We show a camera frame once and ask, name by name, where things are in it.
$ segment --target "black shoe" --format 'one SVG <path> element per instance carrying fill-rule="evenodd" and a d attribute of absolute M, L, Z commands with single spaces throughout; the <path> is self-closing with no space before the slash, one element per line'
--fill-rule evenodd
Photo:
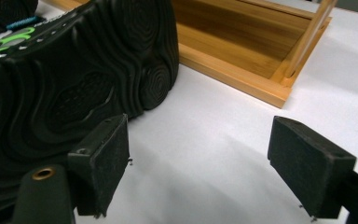
<path fill-rule="evenodd" d="M 0 210 L 101 120 L 158 106 L 177 70 L 170 0 L 95 0 L 2 38 Z"/>
<path fill-rule="evenodd" d="M 0 0 L 0 33 L 13 22 L 33 17 L 38 0 Z"/>

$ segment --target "wooden tray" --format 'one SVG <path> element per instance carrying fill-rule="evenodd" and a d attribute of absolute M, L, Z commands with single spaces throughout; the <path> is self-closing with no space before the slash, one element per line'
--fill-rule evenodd
<path fill-rule="evenodd" d="M 67 10 L 87 0 L 45 0 Z M 282 107 L 337 0 L 316 13 L 263 0 L 172 0 L 180 62 Z"/>

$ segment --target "green logo on shoe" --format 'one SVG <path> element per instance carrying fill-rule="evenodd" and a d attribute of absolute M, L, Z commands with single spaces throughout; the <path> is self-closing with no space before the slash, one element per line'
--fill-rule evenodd
<path fill-rule="evenodd" d="M 30 34 L 34 32 L 34 27 L 27 27 L 17 32 L 14 32 L 11 35 L 7 35 L 0 39 L 0 51 L 10 48 L 20 44 L 22 41 L 25 41 L 31 38 Z"/>

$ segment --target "white table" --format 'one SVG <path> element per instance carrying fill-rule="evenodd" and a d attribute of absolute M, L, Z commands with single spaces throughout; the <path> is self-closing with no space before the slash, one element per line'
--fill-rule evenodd
<path fill-rule="evenodd" d="M 310 11 L 300 0 L 274 2 Z M 62 13 L 40 3 L 39 13 Z M 333 20 L 283 109 L 180 66 L 158 108 L 129 123 L 131 157 L 106 218 L 117 224 L 299 224 L 311 218 L 269 165 L 273 117 L 296 119 L 358 158 L 358 13 Z M 320 219 L 318 223 L 345 223 Z"/>

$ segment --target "black object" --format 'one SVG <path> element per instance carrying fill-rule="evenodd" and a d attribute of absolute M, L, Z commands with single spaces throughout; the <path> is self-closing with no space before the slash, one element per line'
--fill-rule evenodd
<path fill-rule="evenodd" d="M 33 17 L 38 0 L 0 0 L 0 33 L 7 25 Z"/>
<path fill-rule="evenodd" d="M 53 164 L 24 176 L 12 223 L 75 223 L 75 207 L 106 216 L 129 157 L 127 116 L 104 120 L 68 153 L 68 171 Z"/>
<path fill-rule="evenodd" d="M 298 121 L 275 117 L 268 159 L 310 216 L 337 218 L 343 205 L 347 223 L 358 223 L 352 154 Z"/>
<path fill-rule="evenodd" d="M 178 64 L 170 0 L 90 1 L 0 39 L 0 211 L 102 120 L 161 104 Z"/>

